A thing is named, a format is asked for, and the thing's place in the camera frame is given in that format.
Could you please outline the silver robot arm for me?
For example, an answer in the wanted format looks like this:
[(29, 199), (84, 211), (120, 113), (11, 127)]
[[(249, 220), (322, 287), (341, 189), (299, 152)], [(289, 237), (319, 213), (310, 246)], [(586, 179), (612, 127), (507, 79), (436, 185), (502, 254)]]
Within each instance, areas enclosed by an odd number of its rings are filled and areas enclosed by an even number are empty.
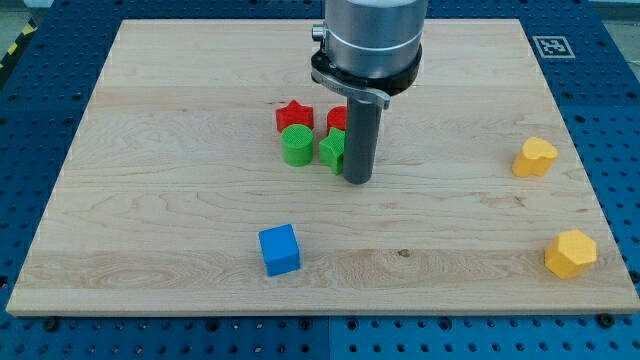
[(427, 0), (327, 0), (312, 27), (311, 78), (352, 100), (389, 107), (414, 82)]

